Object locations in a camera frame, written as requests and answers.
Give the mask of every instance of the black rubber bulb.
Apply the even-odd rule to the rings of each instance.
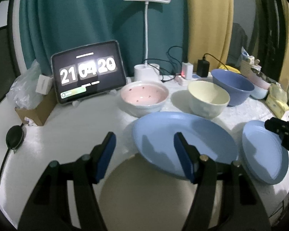
[[[24,140],[24,131],[22,130],[22,127],[19,125],[15,125],[11,127],[5,138],[6,145],[8,146],[8,149],[16,150],[20,147]]]

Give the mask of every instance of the tablet screen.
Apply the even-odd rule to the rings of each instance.
[[[126,85],[117,41],[54,54],[51,65],[58,102],[61,104]]]

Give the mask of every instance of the large blue plate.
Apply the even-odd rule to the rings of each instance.
[[[281,146],[281,139],[264,128],[264,122],[250,121],[242,135],[243,159],[250,173],[260,182],[280,183],[289,166],[288,151]]]
[[[133,138],[139,152],[150,163],[168,173],[185,177],[173,145],[176,132],[182,132],[200,154],[215,161],[230,164],[238,158],[238,148],[226,130],[207,119],[186,113],[148,114],[135,122]]]

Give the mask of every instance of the teal curtain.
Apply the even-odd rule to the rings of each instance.
[[[144,2],[123,0],[21,0],[20,37],[27,68],[34,59],[42,72],[51,73],[50,57],[78,46],[117,40],[125,70],[144,59]],[[187,56],[187,0],[169,4],[149,3],[149,58],[166,59],[171,54],[182,60]],[[171,70],[169,63],[158,63]]]

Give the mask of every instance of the white lamp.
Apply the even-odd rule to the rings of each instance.
[[[171,0],[124,0],[124,1],[142,1],[145,2],[144,8],[144,25],[145,25],[145,62],[144,64],[139,64],[134,66],[134,80],[135,81],[159,81],[159,65],[150,64],[148,65],[148,5],[149,2],[160,2],[160,3],[170,3]]]

